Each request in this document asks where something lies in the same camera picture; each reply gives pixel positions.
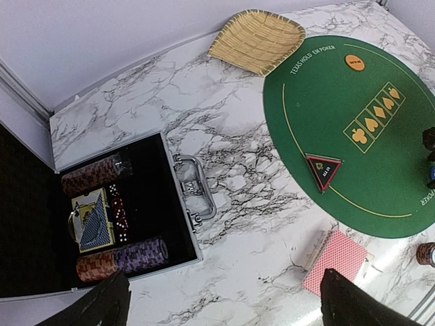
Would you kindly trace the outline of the orange big blind button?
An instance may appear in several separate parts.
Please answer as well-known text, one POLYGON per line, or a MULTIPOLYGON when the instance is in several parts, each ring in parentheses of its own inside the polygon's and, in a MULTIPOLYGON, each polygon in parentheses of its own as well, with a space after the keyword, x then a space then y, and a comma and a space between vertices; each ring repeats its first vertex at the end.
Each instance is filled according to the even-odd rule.
POLYGON ((361 72, 366 68, 365 62, 358 56, 348 54, 345 57, 346 65, 354 71, 361 72))

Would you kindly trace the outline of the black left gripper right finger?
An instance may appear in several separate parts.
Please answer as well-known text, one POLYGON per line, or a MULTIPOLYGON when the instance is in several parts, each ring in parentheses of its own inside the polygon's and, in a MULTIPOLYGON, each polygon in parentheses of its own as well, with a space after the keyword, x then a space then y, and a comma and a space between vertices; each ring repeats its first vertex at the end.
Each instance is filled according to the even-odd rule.
POLYGON ((321 313, 324 325, 417 325, 355 286, 335 269, 321 280, 321 313))

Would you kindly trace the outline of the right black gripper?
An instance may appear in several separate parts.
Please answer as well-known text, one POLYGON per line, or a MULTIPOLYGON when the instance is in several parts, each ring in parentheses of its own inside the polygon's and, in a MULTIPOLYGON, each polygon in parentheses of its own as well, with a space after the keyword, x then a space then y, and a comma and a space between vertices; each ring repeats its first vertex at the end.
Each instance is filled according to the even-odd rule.
MULTIPOLYGON (((422 143, 424 147, 430 151, 430 154, 428 155, 427 159, 430 163, 430 168, 432 165, 434 165, 434 151, 435 151, 435 132, 434 127, 431 127, 427 130, 424 130, 422 133, 422 143)), ((435 181, 430 181, 427 184, 427 187, 429 189, 434 189, 435 181)))

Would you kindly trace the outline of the red poker chip stack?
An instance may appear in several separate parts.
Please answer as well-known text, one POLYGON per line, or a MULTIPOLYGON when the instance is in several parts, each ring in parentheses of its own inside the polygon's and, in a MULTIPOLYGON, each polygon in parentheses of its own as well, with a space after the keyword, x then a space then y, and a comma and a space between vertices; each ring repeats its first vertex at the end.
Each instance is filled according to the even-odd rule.
POLYGON ((422 243, 417 247, 416 260, 422 266, 434 267, 434 242, 422 243))

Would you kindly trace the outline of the triangular all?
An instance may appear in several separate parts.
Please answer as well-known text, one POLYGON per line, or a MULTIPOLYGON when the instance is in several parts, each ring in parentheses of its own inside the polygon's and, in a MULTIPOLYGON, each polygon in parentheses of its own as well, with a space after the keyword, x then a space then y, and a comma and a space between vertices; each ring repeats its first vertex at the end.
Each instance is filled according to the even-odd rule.
POLYGON ((339 158, 311 153, 305 153, 304 158, 320 193, 323 194, 329 188, 343 161, 339 158))

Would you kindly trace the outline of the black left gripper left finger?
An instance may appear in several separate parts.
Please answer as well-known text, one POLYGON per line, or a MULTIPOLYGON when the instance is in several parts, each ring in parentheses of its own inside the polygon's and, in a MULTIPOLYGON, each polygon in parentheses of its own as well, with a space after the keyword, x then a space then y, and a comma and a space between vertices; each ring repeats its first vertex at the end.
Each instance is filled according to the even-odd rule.
POLYGON ((131 302, 129 286, 123 273, 112 274, 40 325, 125 325, 131 302))

